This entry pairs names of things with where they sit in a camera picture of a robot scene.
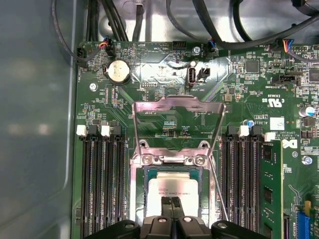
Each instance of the metal screw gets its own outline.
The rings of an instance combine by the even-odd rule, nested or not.
[[[217,226],[218,226],[219,228],[222,228],[222,229],[227,228],[227,225],[224,224],[224,223],[218,223]]]
[[[191,222],[191,218],[189,218],[189,217],[183,218],[183,220],[184,220],[184,222],[187,222],[187,223]]]
[[[193,54],[198,56],[200,54],[200,47],[199,46],[195,46],[193,48]]]
[[[205,159],[203,157],[200,156],[200,157],[195,158],[196,165],[202,166],[202,165],[204,165],[204,163],[205,163]]]
[[[133,224],[126,224],[126,225],[125,225],[125,228],[133,228],[133,227],[134,227]]]
[[[95,84],[95,83],[91,83],[91,84],[90,84],[90,90],[91,90],[91,91],[94,92],[94,91],[96,91],[97,89],[98,89],[98,85],[97,85],[97,84]]]
[[[153,157],[151,155],[144,155],[142,157],[143,164],[151,164],[153,161]]]
[[[310,158],[309,156],[304,156],[303,159],[302,159],[302,163],[304,165],[310,165],[313,163],[313,159]]]

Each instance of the green circuit board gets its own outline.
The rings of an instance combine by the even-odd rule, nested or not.
[[[81,54],[89,54],[98,45],[98,42],[82,43]],[[310,58],[319,57],[317,46],[294,45],[292,50]],[[150,177],[143,175],[143,171],[137,180],[140,183],[137,183],[136,215],[130,215],[130,158],[136,147],[132,104],[155,102],[169,95],[192,95],[202,102],[225,104],[226,113],[213,152],[222,190],[229,190],[225,189],[226,183],[223,186],[223,167],[229,166],[223,160],[236,157],[240,164],[240,158],[245,155],[238,151],[241,154],[232,152],[230,156],[227,152],[228,147],[232,150],[242,147],[237,135],[229,135],[230,127],[238,130],[252,122],[255,129],[258,126],[261,130],[256,146],[260,155],[249,154],[249,157],[254,154],[259,170],[248,181],[258,196],[258,200],[254,196],[251,199],[256,200],[258,212],[254,220],[258,225],[245,223],[244,216],[231,215],[229,211],[236,223],[273,239],[306,238],[300,235],[304,227],[309,228],[311,239],[319,238],[316,200],[319,196],[319,64],[294,60],[281,48],[269,45],[228,51],[212,50],[204,43],[114,42],[114,55],[110,57],[101,50],[87,67],[78,68],[76,126],[85,125],[90,133],[110,125],[111,129],[120,131],[117,134],[121,137],[110,145],[103,141],[95,144],[99,136],[93,141],[83,137],[75,140],[73,239],[88,236],[118,220],[143,221],[143,178]],[[130,68],[131,78],[124,85],[114,85],[105,74],[114,60],[123,60]],[[186,75],[191,62],[195,62],[196,82],[190,86]],[[302,117],[300,112],[307,107],[314,108],[315,113]],[[210,141],[216,116],[176,107],[166,112],[144,112],[138,119],[140,138],[147,140],[150,147],[181,150],[197,148],[203,140]],[[264,142],[269,132],[276,133],[275,139]],[[237,138],[235,144],[238,141],[235,146],[229,143],[234,138]],[[306,156],[312,159],[311,164],[305,163]],[[229,182],[237,174],[227,175]],[[205,189],[206,180],[204,176],[201,179]],[[208,190],[202,190],[200,196],[204,198],[208,194]],[[220,198],[216,197],[214,218],[222,219]],[[237,200],[236,195],[227,197],[229,206]],[[199,201],[202,208],[209,208],[207,200]],[[310,213],[305,201],[311,201]],[[299,220],[304,212],[310,218],[309,225],[301,225]]]

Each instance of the white label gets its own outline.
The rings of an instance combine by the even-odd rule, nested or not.
[[[298,148],[298,141],[296,139],[291,139],[290,141],[283,139],[283,148]]]
[[[285,118],[270,117],[270,130],[285,130]]]

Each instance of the motherboard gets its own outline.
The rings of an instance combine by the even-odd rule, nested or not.
[[[75,130],[73,239],[159,216],[162,196],[207,226],[319,238],[319,64],[277,45],[113,42],[78,67]]]

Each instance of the cable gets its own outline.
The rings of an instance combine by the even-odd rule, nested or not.
[[[92,2],[93,0],[88,1],[88,14],[86,18],[86,32],[85,32],[85,40],[90,41],[92,37],[91,27],[92,27]]]
[[[288,55],[294,57],[297,60],[300,60],[302,62],[306,62],[306,63],[319,63],[319,59],[308,59],[308,58],[304,58],[302,56],[297,55],[296,53],[292,52],[292,51],[288,51],[287,52]]]
[[[170,22],[173,24],[173,26],[180,31],[181,33],[185,34],[186,36],[190,37],[191,39],[195,40],[195,41],[200,41],[202,42],[203,40],[198,38],[197,36],[193,35],[192,33],[190,33],[189,31],[185,30],[175,19],[175,17],[173,16],[171,9],[170,9],[170,5],[171,5],[171,0],[166,0],[166,14],[170,20]]]
[[[248,36],[246,33],[243,25],[241,24],[240,15],[239,15],[239,6],[240,3],[242,3],[243,0],[234,0],[232,6],[233,6],[233,20],[235,23],[236,30],[238,31],[240,37],[244,41],[251,41],[252,39]]]
[[[78,57],[76,54],[74,54],[71,49],[68,47],[68,45],[66,44],[64,38],[63,38],[63,35],[62,35],[62,32],[61,32],[61,29],[59,27],[59,22],[58,22],[58,18],[57,18],[57,15],[56,15],[56,2],[57,0],[52,0],[52,5],[51,5],[51,15],[52,15],[52,18],[53,18],[53,24],[54,24],[54,29],[55,29],[55,32],[58,36],[58,39],[59,41],[61,42],[63,48],[65,49],[65,51],[71,56],[73,57],[74,59],[78,60],[78,61],[81,61],[81,62],[87,62],[89,60],[92,60],[99,52],[100,52],[100,48],[96,48],[94,49],[94,51],[91,53],[91,55],[89,55],[88,57],[86,58],[82,58],[82,57]]]
[[[137,5],[136,6],[136,23],[135,23],[135,28],[133,31],[132,41],[139,41],[140,39],[142,22],[143,22],[143,13],[144,13],[143,6]]]
[[[120,33],[119,33],[119,30],[118,30],[118,27],[112,17],[112,14],[111,14],[111,11],[109,9],[109,5],[106,3],[106,0],[101,0],[101,3],[102,3],[102,6],[104,8],[104,11],[106,13],[106,16],[108,17],[108,20],[109,20],[109,24],[111,26],[111,29],[113,31],[113,34],[114,34],[114,37],[117,41],[121,41],[122,38],[120,37]]]
[[[92,3],[92,41],[98,41],[99,35],[99,3],[93,0]]]
[[[116,7],[114,5],[113,0],[105,0],[105,2],[109,6],[111,14],[113,15],[114,20],[115,20],[115,22],[116,22],[116,24],[118,26],[118,29],[119,29],[120,34],[122,36],[122,41],[129,41],[129,38],[128,38],[126,32],[125,32],[125,28],[124,28],[123,22],[121,20],[121,17],[119,15],[118,10],[116,9]]]
[[[319,20],[319,14],[313,17],[308,18],[307,20],[299,23],[298,25],[295,25],[285,31],[279,32],[277,34],[274,34],[272,36],[264,37],[258,40],[248,41],[248,42],[225,42],[222,41],[220,36],[218,35],[218,32],[212,23],[209,13],[207,11],[207,7],[203,0],[192,0],[193,5],[196,9],[196,12],[199,16],[199,19],[205,26],[208,33],[211,35],[211,37],[215,40],[216,44],[220,47],[228,50],[239,50],[239,49],[245,49],[245,48],[251,48],[258,45],[265,45],[269,43],[273,43],[278,38],[285,38],[289,35],[292,35],[296,33],[297,31],[300,31],[301,29],[305,28],[306,26],[309,26],[310,24],[316,22]]]

